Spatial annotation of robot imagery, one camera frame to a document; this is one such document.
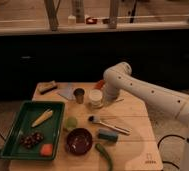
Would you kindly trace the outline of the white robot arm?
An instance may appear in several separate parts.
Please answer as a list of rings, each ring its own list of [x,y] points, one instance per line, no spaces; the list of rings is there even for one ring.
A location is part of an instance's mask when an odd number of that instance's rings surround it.
[[[127,62],[120,62],[106,69],[103,73],[104,99],[114,101],[120,91],[124,90],[185,124],[187,135],[180,171],[189,171],[189,95],[138,80],[131,73],[132,68]]]

